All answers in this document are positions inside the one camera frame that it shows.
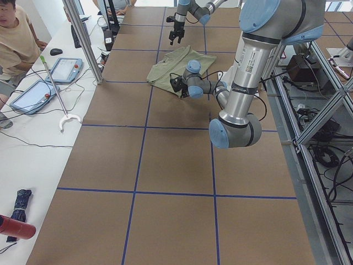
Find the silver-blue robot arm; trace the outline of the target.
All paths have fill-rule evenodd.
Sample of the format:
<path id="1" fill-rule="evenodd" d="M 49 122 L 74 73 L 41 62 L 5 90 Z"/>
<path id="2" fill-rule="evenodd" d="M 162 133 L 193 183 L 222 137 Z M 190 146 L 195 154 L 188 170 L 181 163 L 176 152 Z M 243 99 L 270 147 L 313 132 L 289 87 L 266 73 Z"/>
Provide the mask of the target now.
<path id="1" fill-rule="evenodd" d="M 175 39 L 180 44 L 185 34 L 185 22 L 187 14 L 190 13 L 196 22 L 206 25 L 211 15 L 227 0 L 208 1 L 204 7 L 201 7 L 194 0 L 179 1 L 176 12 L 172 16 L 166 18 L 167 23 L 173 23 L 173 30 L 169 33 L 170 45 L 173 45 Z"/>
<path id="2" fill-rule="evenodd" d="M 210 121 L 209 136 L 220 149 L 251 146 L 260 139 L 258 118 L 249 112 L 270 52 L 279 45 L 307 43 L 323 33 L 325 1 L 246 1 L 239 16 L 244 46 L 231 87 L 202 79 L 201 64 L 188 62 L 173 80 L 191 98 L 211 94 L 222 110 Z"/>

